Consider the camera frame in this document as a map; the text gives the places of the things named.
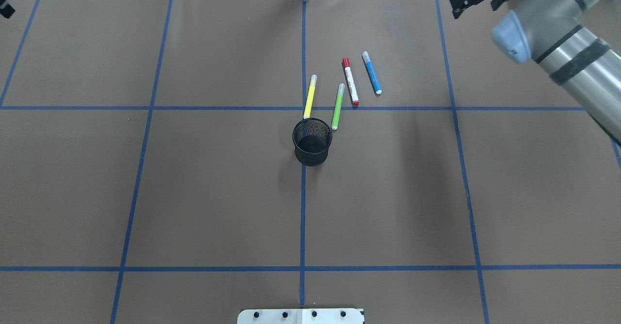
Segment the red marker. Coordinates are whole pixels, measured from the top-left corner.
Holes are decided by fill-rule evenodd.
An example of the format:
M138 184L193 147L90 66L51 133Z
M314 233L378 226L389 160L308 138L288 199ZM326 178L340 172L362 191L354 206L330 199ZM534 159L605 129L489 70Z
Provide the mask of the red marker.
M357 107L360 104L360 100L358 99L358 93L356 92L356 84L353 83L353 75L351 74L351 67L347 57L343 59L343 68L345 69L347 86L350 89L351 104L353 104L354 107Z

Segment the metal plate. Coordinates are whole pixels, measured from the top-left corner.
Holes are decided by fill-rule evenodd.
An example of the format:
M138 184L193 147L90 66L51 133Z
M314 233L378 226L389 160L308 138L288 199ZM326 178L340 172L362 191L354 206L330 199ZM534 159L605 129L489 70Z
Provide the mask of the metal plate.
M356 308L243 310L237 324L364 324Z

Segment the pen holder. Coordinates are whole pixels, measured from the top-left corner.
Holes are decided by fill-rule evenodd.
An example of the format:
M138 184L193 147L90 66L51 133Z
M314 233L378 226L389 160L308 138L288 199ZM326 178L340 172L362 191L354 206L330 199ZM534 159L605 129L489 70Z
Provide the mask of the pen holder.
M328 158L332 129L324 121L307 118L293 128L295 157L306 166L319 165Z

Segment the blue tape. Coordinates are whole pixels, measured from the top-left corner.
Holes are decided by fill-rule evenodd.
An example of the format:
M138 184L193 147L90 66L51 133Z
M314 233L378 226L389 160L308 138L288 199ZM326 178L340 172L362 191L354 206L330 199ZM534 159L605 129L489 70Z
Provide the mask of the blue tape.
M466 200L468 202L468 214L470 216L470 232L472 235L472 244L474 247L474 260L477 266L477 275L479 278L479 291L481 293L481 306L483 307L483 318L485 324L490 324L490 315L488 313L488 302L485 295L485 284L483 281L483 271L481 271L481 255L479 254L479 242L476 235L476 226L474 224L474 213L472 210L472 199L470 199L470 186L468 184L468 172L466 171L466 161L464 160L463 147L461 143L461 132L459 131L459 119L457 118L457 106L455 105L455 94L453 94L453 79L451 77L451 68L448 63L448 52L446 51L446 39L444 37L444 26L442 24L442 14L440 8L440 0L435 0L435 8L438 14L438 25L440 28L440 37L442 42L442 53L444 54L444 69L446 70L446 81L448 83L448 93L451 97L451 107L453 108L453 123L455 125L455 135L457 137L457 148L459 150L459 162L461 164L461 176L466 190Z
M315 106L313 110L331 111L333 106ZM458 111L584 111L583 107L504 107L457 106ZM0 110L196 110L196 111L300 111L300 106L2 106ZM363 106L342 107L345 111L452 111L444 106Z
M145 126L145 134L142 139L142 149L140 150L140 160L138 161L138 172L136 174L136 182L133 187L133 196L131 198L131 208L127 221L127 230L125 234L125 242L123 243L123 253L120 260L121 270L118 272L117 287L114 293L113 310L110 315L110 324L116 321L116 313L118 309L118 300L120 298L120 290L123 284L123 269L127 261L127 250L129 249L129 240L131 238L131 227L133 227L133 216L136 211L136 202L138 200L138 189L140 188L140 179L142 178L142 168L145 163L145 154L147 151L147 143L149 140L149 132L151 130L151 120L153 119L153 105L155 105L155 97L157 96L157 87L160 80L160 70L162 68L162 58L164 56L164 47L166 46L166 35L168 34L168 23L170 22L170 12L173 8L173 0L168 0L168 10L166 12L166 21L164 23L164 32L162 33L162 43L160 44L160 55L158 57L157 68L155 70L155 80L153 81L153 91L151 92L151 105L147 116L147 125Z
M124 273L244 273L300 272L299 266L0 266L0 272L121 272ZM442 271L529 271L563 269L621 269L621 264L495 264L466 266L305 266L306 272L442 272Z
M302 2L302 105L306 102L306 1ZM305 303L306 266L306 166L302 164L300 193L300 307Z
M35 1L35 6L33 7L33 11L31 12L31 17L28 19L28 24L26 24L24 35L22 36L22 40L19 42L19 46L17 47L17 52L15 53L15 58L13 59L11 70L9 70L9 76L6 77L6 82L4 83L2 95L0 95L0 106L2 106L2 103L4 103L4 98L6 97L6 93L9 90L9 85L11 85L11 79L13 78L15 67L17 67L19 56L22 54L22 48L24 48L24 43L26 41L26 37L28 36L28 32L31 30L31 25L33 25L33 19L35 18L35 13L37 13L38 4L40 1L41 0Z

